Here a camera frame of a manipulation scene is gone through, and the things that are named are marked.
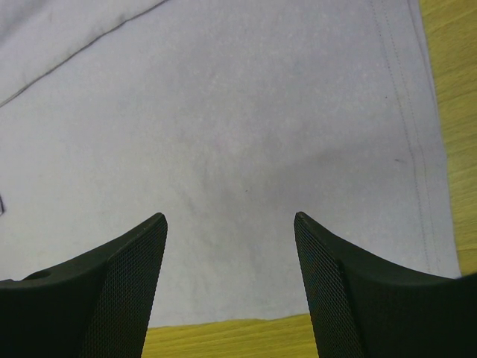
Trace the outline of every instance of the white sheet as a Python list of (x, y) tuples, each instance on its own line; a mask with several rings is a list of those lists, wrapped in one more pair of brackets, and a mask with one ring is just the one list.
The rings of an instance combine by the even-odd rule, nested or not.
[(416, 9), (172, 0), (101, 38), (0, 108), (0, 279), (161, 211), (152, 326), (304, 313), (298, 210), (458, 276)]

